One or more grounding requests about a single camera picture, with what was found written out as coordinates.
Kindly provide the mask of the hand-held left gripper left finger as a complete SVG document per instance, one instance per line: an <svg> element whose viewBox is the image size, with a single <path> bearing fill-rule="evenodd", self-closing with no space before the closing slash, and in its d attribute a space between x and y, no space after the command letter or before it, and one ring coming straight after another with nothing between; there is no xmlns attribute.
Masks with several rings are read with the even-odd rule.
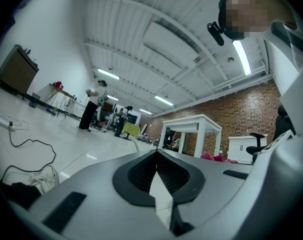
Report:
<svg viewBox="0 0 303 240"><path fill-rule="evenodd" d="M170 240L172 233L155 208L128 203L113 186L118 167L143 155L141 151L89 165L43 195L29 210L14 203L13 211L41 240ZM85 198L62 232L57 233L44 221L72 192Z"/></svg>

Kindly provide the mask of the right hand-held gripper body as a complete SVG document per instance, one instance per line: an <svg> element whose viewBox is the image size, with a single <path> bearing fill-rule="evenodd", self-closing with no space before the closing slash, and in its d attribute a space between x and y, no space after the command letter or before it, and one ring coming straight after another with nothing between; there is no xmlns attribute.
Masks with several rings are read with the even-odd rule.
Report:
<svg viewBox="0 0 303 240"><path fill-rule="evenodd" d="M296 148L303 147L303 70L280 100L287 112L288 130L266 146L264 152L271 152L285 141L292 139L295 140Z"/></svg>

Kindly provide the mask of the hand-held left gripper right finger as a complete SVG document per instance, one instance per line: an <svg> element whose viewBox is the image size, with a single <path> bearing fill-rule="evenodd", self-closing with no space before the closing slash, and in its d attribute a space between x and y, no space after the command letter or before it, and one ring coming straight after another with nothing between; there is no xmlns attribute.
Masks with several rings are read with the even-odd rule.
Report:
<svg viewBox="0 0 303 240"><path fill-rule="evenodd" d="M184 167L189 181L171 194L172 207L157 214L175 224L175 235L157 228L161 240L234 240L246 215L247 202L236 206L236 197L252 170L248 164L217 162L172 151L158 150L159 157Z"/></svg>

